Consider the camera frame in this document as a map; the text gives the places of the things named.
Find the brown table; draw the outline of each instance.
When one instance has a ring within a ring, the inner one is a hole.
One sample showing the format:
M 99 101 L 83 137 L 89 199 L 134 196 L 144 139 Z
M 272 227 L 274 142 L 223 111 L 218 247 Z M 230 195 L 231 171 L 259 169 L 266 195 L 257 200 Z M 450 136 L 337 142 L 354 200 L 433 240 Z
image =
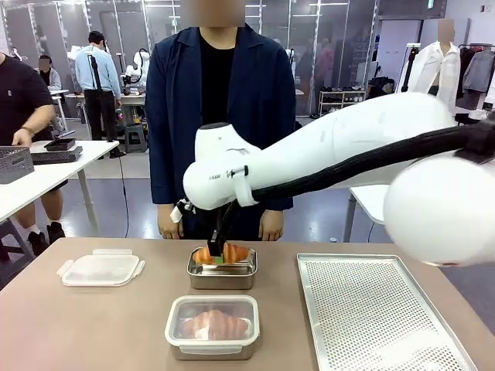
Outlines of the brown table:
M 316 371 L 295 255 L 397 254 L 394 245 L 244 243 L 258 252 L 251 291 L 261 319 L 259 347 L 240 362 L 175 361 L 164 337 L 172 302 L 195 291 L 186 262 L 194 241 L 73 238 L 57 241 L 0 291 L 0 370 L 33 371 Z M 56 271 L 95 248 L 130 248 L 146 260 L 121 288 L 67 288 Z M 495 337 L 437 268 L 402 257 L 457 334 L 479 370 L 495 370 Z

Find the croissant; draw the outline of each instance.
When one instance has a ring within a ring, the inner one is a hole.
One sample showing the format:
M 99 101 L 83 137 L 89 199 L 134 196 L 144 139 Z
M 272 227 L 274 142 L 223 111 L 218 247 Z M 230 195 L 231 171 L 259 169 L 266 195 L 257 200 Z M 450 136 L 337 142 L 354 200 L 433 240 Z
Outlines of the croissant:
M 243 319 L 212 310 L 182 323 L 180 333 L 187 339 L 239 340 L 246 338 L 248 327 Z
M 249 249 L 246 247 L 237 246 L 227 242 L 224 244 L 224 264 L 237 263 L 238 261 L 246 259 L 248 255 Z M 215 264 L 215 260 L 210 256 L 210 251 L 207 247 L 204 247 L 194 253 L 193 260 L 198 264 Z

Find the white container lid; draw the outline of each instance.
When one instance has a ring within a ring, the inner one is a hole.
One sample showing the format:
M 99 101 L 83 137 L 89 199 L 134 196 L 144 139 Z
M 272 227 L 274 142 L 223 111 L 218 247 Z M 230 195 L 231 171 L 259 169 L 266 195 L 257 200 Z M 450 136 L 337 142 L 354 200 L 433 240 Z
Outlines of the white container lid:
M 57 273 L 65 286 L 123 286 L 140 274 L 144 265 L 132 250 L 101 249 L 66 261 Z
M 198 320 L 204 315 L 216 317 L 209 322 Z M 246 329 L 240 334 L 239 327 Z M 236 334 L 235 339 L 228 339 L 229 331 Z M 165 328 L 165 337 L 171 345 L 179 347 L 183 353 L 197 355 L 238 353 L 259 335 L 258 303 L 247 295 L 182 296 L 173 302 Z

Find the power cord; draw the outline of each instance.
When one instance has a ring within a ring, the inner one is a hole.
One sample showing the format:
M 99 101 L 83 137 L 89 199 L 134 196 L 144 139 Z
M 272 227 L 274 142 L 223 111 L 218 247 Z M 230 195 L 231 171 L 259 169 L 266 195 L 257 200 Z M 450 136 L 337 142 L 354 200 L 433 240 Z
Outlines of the power cord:
M 368 243 L 370 242 L 371 232 L 373 232 L 374 222 L 371 224 L 370 233 L 368 234 Z
M 119 157 L 118 158 L 119 164 L 121 164 L 121 179 L 122 179 L 122 192 L 124 193 L 124 200 L 125 200 L 125 215 L 127 218 L 127 226 L 125 227 L 125 237 L 127 238 L 127 235 L 129 234 L 129 207 L 127 204 L 127 190 L 125 189 L 125 182 L 124 182 L 124 169 L 122 168 L 122 160 Z

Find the light blue shirt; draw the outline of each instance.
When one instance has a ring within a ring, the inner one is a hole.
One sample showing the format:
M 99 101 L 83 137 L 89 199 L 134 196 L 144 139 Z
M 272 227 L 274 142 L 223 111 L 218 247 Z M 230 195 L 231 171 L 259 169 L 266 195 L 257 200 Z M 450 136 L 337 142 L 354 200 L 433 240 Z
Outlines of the light blue shirt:
M 86 46 L 77 54 L 76 78 L 80 87 L 84 90 L 97 89 L 90 56 L 87 52 L 92 52 L 92 55 L 96 59 L 98 75 L 100 75 L 101 88 L 103 91 L 113 91 L 115 99 L 121 99 L 121 87 L 118 82 L 114 61 L 110 54 L 98 49 L 96 46 Z

